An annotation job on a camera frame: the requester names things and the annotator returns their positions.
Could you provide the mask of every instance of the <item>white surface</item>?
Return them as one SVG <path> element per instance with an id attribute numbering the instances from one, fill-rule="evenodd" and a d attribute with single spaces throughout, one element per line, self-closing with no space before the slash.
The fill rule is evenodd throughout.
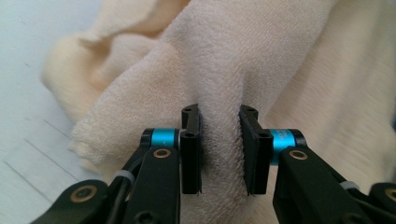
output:
<path id="1" fill-rule="evenodd" d="M 73 124 L 40 82 L 56 41 L 89 28 L 100 0 L 0 1 L 0 223 L 28 223 L 83 179 Z"/>

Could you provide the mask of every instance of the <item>black plastic part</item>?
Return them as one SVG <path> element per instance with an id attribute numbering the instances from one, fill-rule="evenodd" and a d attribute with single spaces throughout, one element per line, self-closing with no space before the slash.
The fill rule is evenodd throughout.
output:
<path id="1" fill-rule="evenodd" d="M 179 129 L 175 129 L 175 135 L 174 135 L 174 148 L 177 150 L 180 150 L 179 147 L 179 142 L 178 142 L 178 138 L 180 135 L 180 130 Z"/>
<path id="2" fill-rule="evenodd" d="M 101 211 L 102 205 L 106 201 L 106 191 L 107 184 L 103 181 L 81 181 L 66 189 L 52 207 L 32 223 L 103 223 L 106 216 L 101 216 Z"/>
<path id="3" fill-rule="evenodd" d="M 244 144 L 244 169 L 247 194 L 265 194 L 271 159 L 273 158 L 274 137 L 264 130 L 257 118 L 259 112 L 242 105 L 239 118 Z"/>
<path id="4" fill-rule="evenodd" d="M 156 157 L 154 154 L 158 149 L 169 150 L 170 154 L 164 158 Z M 142 223 L 179 223 L 179 183 L 177 150 L 171 147 L 151 148 L 141 165 L 122 223 L 139 223 L 136 222 L 138 220 Z"/>
<path id="5" fill-rule="evenodd" d="M 137 177 L 143 158 L 149 151 L 151 136 L 154 129 L 146 129 L 140 138 L 140 145 L 122 167 L 122 170 L 131 172 Z M 109 211 L 107 223 L 120 223 L 125 211 L 125 199 L 130 192 L 130 180 L 123 176 L 117 176 L 108 187 L 107 202 L 105 209 Z"/>
<path id="6" fill-rule="evenodd" d="M 307 158 L 292 157 L 293 150 Z M 288 147 L 280 153 L 273 204 L 280 224 L 374 223 L 307 147 Z"/>
<path id="7" fill-rule="evenodd" d="M 395 183 L 378 183 L 372 185 L 369 197 L 376 206 L 396 215 Z"/>
<path id="8" fill-rule="evenodd" d="M 396 224 L 396 214 L 392 214 L 366 201 L 355 199 L 355 202 L 374 223 Z"/>
<path id="9" fill-rule="evenodd" d="M 297 129 L 289 129 L 294 136 L 294 141 L 297 147 L 308 147 L 304 135 Z"/>
<path id="10" fill-rule="evenodd" d="M 202 117 L 198 105 L 181 111 L 180 130 L 181 186 L 184 194 L 197 194 L 202 190 Z"/>

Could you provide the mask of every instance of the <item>beige towel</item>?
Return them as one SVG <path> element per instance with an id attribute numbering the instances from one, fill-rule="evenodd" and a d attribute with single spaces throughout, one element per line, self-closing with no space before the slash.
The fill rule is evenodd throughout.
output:
<path id="1" fill-rule="evenodd" d="M 276 169 L 267 195 L 246 194 L 241 104 L 258 109 L 265 128 L 301 130 L 319 156 L 364 192 L 390 179 L 394 5 L 186 4 L 106 0 L 91 30 L 65 38 L 49 56 L 44 83 L 78 121 L 71 149 L 107 181 L 144 129 L 179 127 L 180 109 L 195 103 L 204 117 L 203 193 L 182 195 L 182 223 L 276 223 Z"/>

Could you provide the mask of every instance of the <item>towel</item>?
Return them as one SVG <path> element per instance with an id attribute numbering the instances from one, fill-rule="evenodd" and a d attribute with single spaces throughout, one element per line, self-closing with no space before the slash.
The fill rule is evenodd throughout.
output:
<path id="1" fill-rule="evenodd" d="M 105 0 L 61 40 L 43 82 L 76 122 L 70 149 L 109 182 L 146 128 L 204 118 L 203 192 L 181 223 L 276 223 L 272 196 L 248 197 L 241 104 L 264 128 L 294 128 L 363 192 L 396 167 L 396 7 L 390 1 Z"/>

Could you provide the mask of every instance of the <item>brass screw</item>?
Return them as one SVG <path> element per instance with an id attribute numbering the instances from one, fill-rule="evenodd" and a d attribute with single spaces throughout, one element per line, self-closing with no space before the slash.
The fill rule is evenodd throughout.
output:
<path id="1" fill-rule="evenodd" d="M 308 156 L 300 150 L 292 150 L 289 152 L 289 155 L 291 157 L 293 157 L 294 159 L 300 160 L 300 161 L 304 161 L 304 160 L 308 159 Z"/>
<path id="2" fill-rule="evenodd" d="M 73 191 L 72 195 L 70 195 L 70 200 L 73 203 L 84 203 L 95 196 L 97 191 L 97 187 L 94 185 L 86 185 L 82 186 L 75 191 Z"/>
<path id="3" fill-rule="evenodd" d="M 154 151 L 154 157 L 158 159 L 163 159 L 171 155 L 171 151 L 166 148 L 160 148 Z"/>
<path id="4" fill-rule="evenodd" d="M 385 189 L 387 196 L 396 202 L 396 189 Z"/>

